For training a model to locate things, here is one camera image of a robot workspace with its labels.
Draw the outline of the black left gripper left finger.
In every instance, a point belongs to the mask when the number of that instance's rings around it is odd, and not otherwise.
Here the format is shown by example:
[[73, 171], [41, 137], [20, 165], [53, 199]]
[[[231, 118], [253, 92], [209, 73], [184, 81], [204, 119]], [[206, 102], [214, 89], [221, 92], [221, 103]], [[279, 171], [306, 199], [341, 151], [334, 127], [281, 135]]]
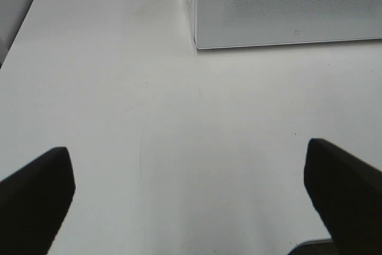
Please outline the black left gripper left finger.
[[75, 193], [69, 151], [55, 147], [1, 181], [1, 254], [47, 254]]

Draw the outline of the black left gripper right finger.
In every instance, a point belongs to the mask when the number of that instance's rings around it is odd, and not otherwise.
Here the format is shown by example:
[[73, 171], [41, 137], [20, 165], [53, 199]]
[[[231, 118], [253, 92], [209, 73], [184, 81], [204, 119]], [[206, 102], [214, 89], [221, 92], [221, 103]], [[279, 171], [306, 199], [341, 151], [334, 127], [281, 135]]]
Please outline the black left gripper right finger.
[[310, 139], [304, 185], [339, 254], [381, 254], [381, 171]]

